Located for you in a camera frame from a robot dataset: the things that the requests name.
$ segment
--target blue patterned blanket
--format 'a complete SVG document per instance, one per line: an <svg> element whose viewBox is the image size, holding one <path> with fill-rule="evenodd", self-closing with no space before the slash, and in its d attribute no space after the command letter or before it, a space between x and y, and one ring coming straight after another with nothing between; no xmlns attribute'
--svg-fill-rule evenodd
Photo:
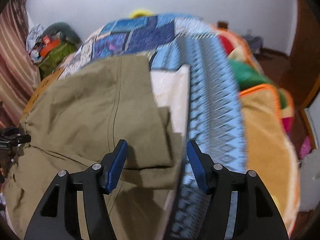
<svg viewBox="0 0 320 240"><path fill-rule="evenodd" d="M177 14L108 23L86 40L59 79L95 60L119 54L146 55L151 69L177 71L188 64L191 77L187 139L196 140L201 151L208 153L214 162L231 171L246 172L238 87L209 24L197 17ZM208 198L198 189L188 162L180 187L170 234L192 239L200 230ZM226 233L229 239L236 217L236 193L232 194L231 202Z"/></svg>

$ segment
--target white cloth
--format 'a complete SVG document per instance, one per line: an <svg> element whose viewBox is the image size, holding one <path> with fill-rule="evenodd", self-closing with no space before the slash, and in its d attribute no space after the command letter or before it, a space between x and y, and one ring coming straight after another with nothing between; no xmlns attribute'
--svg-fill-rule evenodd
<svg viewBox="0 0 320 240"><path fill-rule="evenodd" d="M190 68L183 65L177 72L151 70L151 86L158 107L171 109L173 131L182 135L183 142L187 133L189 110Z"/></svg>

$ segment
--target white wall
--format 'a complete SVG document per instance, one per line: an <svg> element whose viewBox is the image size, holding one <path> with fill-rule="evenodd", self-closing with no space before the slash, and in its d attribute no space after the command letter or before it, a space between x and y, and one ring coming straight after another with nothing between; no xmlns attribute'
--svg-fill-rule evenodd
<svg viewBox="0 0 320 240"><path fill-rule="evenodd" d="M31 29L35 26L34 24L33 24L33 21L32 21L32 19L31 19L31 17L30 17L30 14L27 12L27 17L28 17L28 25L29 25L29 31L31 31Z"/></svg>
<svg viewBox="0 0 320 240"><path fill-rule="evenodd" d="M137 8L155 13L188 13L213 23L227 20L229 28L239 34L250 29L253 35L264 38L265 47L290 54L297 21L295 3L296 0L28 0L27 10L34 24L46 27L65 21L82 40Z"/></svg>
<svg viewBox="0 0 320 240"><path fill-rule="evenodd" d="M313 137L317 148L320 143L320 93L315 97L309 108L305 109L312 128Z"/></svg>

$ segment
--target light blue diamond-pattern fabric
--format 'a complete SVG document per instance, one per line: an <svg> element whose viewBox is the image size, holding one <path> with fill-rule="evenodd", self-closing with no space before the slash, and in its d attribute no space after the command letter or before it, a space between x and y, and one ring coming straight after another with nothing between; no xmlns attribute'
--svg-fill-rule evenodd
<svg viewBox="0 0 320 240"><path fill-rule="evenodd" d="M170 45L158 49L151 69L177 70L183 64L190 65L191 72L188 139L194 139L201 151L208 153L215 163L221 163L231 171L245 173L238 87L217 37L212 34L176 37ZM200 230L199 224L204 216L201 218L199 214L205 211L209 200L197 187L189 163L185 166L181 187L183 191L192 192L188 210L191 218L179 223L181 214L177 212L173 236L192 238ZM185 199L182 197L178 205L183 206L183 202ZM233 235L236 202L237 193L233 192L226 239Z"/></svg>

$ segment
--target pink striped curtain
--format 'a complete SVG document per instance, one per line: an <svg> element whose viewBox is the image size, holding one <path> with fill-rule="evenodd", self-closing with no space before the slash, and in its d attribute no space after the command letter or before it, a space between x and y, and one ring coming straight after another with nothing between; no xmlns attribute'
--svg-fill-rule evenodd
<svg viewBox="0 0 320 240"><path fill-rule="evenodd" d="M0 14L0 125L17 125L40 75L27 51L25 0L10 0Z"/></svg>

